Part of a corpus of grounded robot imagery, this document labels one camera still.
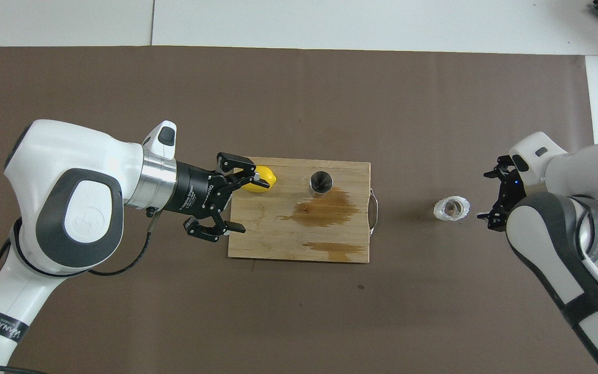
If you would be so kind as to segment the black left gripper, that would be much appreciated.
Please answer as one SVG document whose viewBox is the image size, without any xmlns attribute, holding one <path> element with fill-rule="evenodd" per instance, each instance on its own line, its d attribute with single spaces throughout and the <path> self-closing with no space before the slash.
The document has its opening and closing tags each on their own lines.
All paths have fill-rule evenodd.
<svg viewBox="0 0 598 374">
<path fill-rule="evenodd" d="M 231 190 L 238 190 L 246 184 L 270 189 L 270 184 L 260 177 L 256 168 L 251 159 L 226 152 L 218 153 L 216 172 L 177 162 L 176 183 L 166 210 L 182 215 L 211 213 L 214 226 L 204 226 L 195 217 L 184 222 L 185 232 L 198 239 L 214 243 L 232 232 L 245 233 L 244 225 L 223 220 L 220 211 L 228 206 L 233 193 Z"/>
</svg>

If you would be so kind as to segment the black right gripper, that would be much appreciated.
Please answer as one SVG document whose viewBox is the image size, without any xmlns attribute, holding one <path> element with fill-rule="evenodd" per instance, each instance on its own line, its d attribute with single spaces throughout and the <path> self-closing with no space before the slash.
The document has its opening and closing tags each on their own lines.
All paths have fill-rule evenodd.
<svg viewBox="0 0 598 374">
<path fill-rule="evenodd" d="M 477 214 L 477 218 L 486 221 L 487 228 L 496 232 L 505 232 L 508 216 L 519 201 L 526 197 L 524 183 L 517 169 L 512 167 L 511 158 L 497 158 L 494 168 L 483 177 L 500 180 L 500 191 L 495 208 L 489 212 Z"/>
</svg>

